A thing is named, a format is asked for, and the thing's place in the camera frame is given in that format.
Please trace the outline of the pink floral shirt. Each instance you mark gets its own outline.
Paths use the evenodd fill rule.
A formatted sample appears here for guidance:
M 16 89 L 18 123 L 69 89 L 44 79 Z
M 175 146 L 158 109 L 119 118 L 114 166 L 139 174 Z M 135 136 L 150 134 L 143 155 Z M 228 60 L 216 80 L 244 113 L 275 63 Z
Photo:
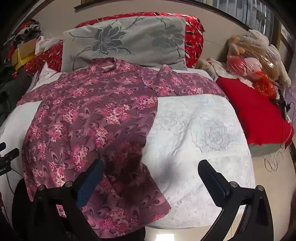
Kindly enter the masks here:
M 39 102 L 22 148 L 29 199 L 40 185 L 61 187 L 100 159 L 103 178 L 81 209 L 100 238 L 123 236 L 166 216 L 171 207 L 140 161 L 142 149 L 158 98 L 197 94 L 224 96 L 203 76 L 114 58 L 95 59 L 25 94 L 19 107 Z

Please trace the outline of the pile of clothes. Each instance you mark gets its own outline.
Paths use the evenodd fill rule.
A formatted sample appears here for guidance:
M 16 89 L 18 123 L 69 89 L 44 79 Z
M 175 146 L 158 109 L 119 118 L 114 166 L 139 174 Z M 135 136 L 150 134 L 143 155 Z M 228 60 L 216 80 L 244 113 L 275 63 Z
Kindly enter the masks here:
M 38 38 L 41 35 L 40 25 L 41 24 L 38 21 L 33 19 L 24 21 L 11 35 L 9 44 L 19 46 L 31 39 Z

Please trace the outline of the black bag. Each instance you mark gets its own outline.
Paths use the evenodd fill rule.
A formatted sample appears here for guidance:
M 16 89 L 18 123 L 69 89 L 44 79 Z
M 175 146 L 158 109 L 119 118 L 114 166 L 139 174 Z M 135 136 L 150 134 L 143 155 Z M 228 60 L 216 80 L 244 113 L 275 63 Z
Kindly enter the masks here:
M 13 80 L 1 84 L 1 125 L 8 115 L 16 108 L 17 102 L 28 90 L 32 77 L 22 67 Z

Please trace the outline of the red blanket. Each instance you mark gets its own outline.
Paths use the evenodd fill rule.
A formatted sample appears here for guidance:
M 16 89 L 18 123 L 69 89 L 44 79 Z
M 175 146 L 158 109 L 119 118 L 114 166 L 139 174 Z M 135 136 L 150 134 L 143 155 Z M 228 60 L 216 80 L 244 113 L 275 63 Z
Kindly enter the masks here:
M 249 145 L 292 142 L 294 129 L 284 120 L 279 107 L 268 97 L 238 79 L 218 77 L 217 85 L 233 106 Z

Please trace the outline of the white quilted bedspread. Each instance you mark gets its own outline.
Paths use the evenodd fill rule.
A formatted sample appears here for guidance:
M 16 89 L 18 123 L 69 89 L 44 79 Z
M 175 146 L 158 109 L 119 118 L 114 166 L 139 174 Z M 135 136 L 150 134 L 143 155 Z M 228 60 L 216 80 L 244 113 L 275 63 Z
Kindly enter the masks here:
M 39 80 L 31 91 L 56 81 L 61 74 Z M 9 150 L 19 148 L 21 151 L 16 167 L 23 177 L 23 141 L 38 107 L 37 101 L 22 107 L 17 105 L 1 125 L 1 141 Z M 140 161 L 148 168 L 171 210 L 148 226 L 192 228 L 210 225 L 215 220 L 219 209 L 197 171 L 203 159 L 229 180 L 237 179 L 245 187 L 254 187 L 247 140 L 225 94 L 159 97 L 157 114 Z

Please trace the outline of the grey floral pillow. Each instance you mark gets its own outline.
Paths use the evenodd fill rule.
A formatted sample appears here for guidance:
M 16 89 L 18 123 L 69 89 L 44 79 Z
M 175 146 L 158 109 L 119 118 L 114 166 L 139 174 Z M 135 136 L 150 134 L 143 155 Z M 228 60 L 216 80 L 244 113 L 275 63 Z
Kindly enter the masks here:
M 61 70 L 85 68 L 97 58 L 185 70 L 185 26 L 176 16 L 131 16 L 65 31 Z

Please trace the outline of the red patterned pillow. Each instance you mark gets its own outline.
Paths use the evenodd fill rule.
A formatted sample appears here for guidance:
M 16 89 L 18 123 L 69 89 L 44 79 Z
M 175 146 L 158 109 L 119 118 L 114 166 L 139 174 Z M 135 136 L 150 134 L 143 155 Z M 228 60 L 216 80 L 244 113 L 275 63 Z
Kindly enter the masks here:
M 94 25 L 96 23 L 114 20 L 119 18 L 126 18 L 131 16 L 175 16 L 184 18 L 186 21 L 185 26 L 185 61 L 188 68 L 194 68 L 197 64 L 198 59 L 201 57 L 203 45 L 204 45 L 204 27 L 201 21 L 196 16 L 175 14 L 175 13 L 164 13 L 164 12 L 140 12 L 140 13 L 128 13 L 106 16 L 94 20 L 89 20 L 80 23 L 76 28 L 84 27 L 86 25 Z

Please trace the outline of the window with metal bars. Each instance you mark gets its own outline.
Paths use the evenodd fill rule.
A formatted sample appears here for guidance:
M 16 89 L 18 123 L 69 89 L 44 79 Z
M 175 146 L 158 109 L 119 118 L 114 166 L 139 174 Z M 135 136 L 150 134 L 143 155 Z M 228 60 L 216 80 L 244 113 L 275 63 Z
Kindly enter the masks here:
M 257 30 L 271 41 L 274 14 L 257 0 L 202 0 L 198 1 L 233 16 L 251 29 Z

